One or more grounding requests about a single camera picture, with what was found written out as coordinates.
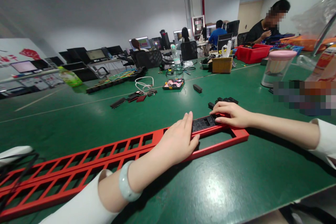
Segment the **white sleeve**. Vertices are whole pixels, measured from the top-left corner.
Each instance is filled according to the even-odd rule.
[[[102,170],[79,194],[40,224],[110,224],[118,213],[109,212],[101,203],[98,182],[111,174],[110,170]]]
[[[320,141],[312,154],[322,159],[332,168],[336,169],[330,158],[336,159],[336,126],[320,119],[313,119],[310,123],[317,124],[320,128]]]

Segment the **green table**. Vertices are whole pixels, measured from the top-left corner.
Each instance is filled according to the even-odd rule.
[[[90,95],[85,94],[86,86],[60,86],[1,100],[0,131],[7,141],[0,151],[31,145],[50,160],[170,126],[190,110],[194,118],[207,116],[208,103],[214,103],[217,97],[233,97],[252,112],[312,119],[273,101],[268,89],[260,85],[265,66],[244,67],[235,61],[237,68],[231,74],[211,74],[198,64],[190,76],[184,74],[186,83],[179,91],[162,90],[165,74],[150,69],[147,76],[154,77],[157,95],[141,103],[124,103],[114,110],[110,104],[136,91],[133,82]],[[285,80],[307,76],[309,71],[292,65]],[[193,84],[203,88],[203,93],[193,90]],[[336,124],[334,116],[319,118]],[[312,154],[273,135],[255,129],[248,132],[247,142],[169,169],[114,223],[242,223],[336,184],[335,171]],[[201,139],[200,148],[229,138],[218,133]],[[59,207],[9,223],[38,223]]]

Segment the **hand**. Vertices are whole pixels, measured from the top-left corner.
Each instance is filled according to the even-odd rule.
[[[218,117],[216,122],[228,124],[237,128],[251,127],[255,113],[249,112],[236,103],[226,101],[217,102],[210,114],[227,113],[231,118]]]
[[[161,159],[165,159],[170,166],[182,162],[189,157],[198,145],[199,135],[191,141],[191,130],[193,127],[193,113],[185,113],[182,120],[174,123],[163,135],[160,142],[152,151],[156,151]]]
[[[262,35],[261,35],[261,38],[262,40],[264,40],[265,38],[269,37],[272,35],[272,32],[270,30],[268,31],[265,31]]]

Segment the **person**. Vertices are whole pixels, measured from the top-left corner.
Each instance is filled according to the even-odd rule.
[[[223,21],[218,20],[216,22],[216,30],[214,30],[210,35],[209,44],[213,44],[215,47],[217,47],[218,36],[227,34],[226,30],[224,30],[222,26],[223,26]]]
[[[150,152],[130,161],[127,170],[124,168],[129,162],[115,173],[102,170],[79,194],[40,224],[110,224],[129,203],[130,195],[138,197],[152,181],[189,157],[197,147],[200,136],[190,140],[192,114],[185,113]]]
[[[195,41],[193,37],[189,37],[189,31],[187,27],[182,29],[182,38],[178,41],[176,50],[181,50],[181,44],[184,42]]]
[[[136,40],[135,38],[131,39],[131,44],[132,44],[132,46],[135,48],[135,51],[140,51],[140,50],[148,51],[148,50],[145,49],[145,48],[141,48],[141,47],[140,47],[140,43],[139,43],[139,41]]]
[[[248,32],[245,43],[260,44],[264,39],[280,34],[278,24],[291,8],[287,0],[279,0],[271,7],[266,17]]]
[[[335,125],[320,119],[313,119],[308,123],[253,113],[225,101],[218,102],[210,112],[217,113],[230,115],[216,118],[218,123],[237,128],[254,127],[272,133],[309,150],[336,169]],[[174,123],[160,142],[146,155],[132,162],[128,170],[123,170],[124,165],[113,174],[109,170],[101,171],[77,196],[49,215],[41,224],[111,223],[129,203],[128,195],[132,195],[132,199],[139,197],[158,176],[191,155],[200,138],[200,135],[196,135],[190,140],[192,121],[192,112],[185,113],[183,119]]]

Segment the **forearm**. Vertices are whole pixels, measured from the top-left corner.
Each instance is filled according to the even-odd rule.
[[[256,113],[251,127],[272,133],[304,149],[314,150],[319,144],[320,129],[316,124]]]
[[[151,182],[165,172],[171,164],[158,162],[160,157],[155,151],[150,151],[140,157],[128,168],[128,183],[131,189],[139,193]],[[125,200],[119,189],[120,170],[100,181],[98,185],[99,198],[103,206],[110,212],[120,212],[129,202]]]
[[[260,37],[256,41],[253,42],[253,44],[260,44],[263,41],[263,39]]]

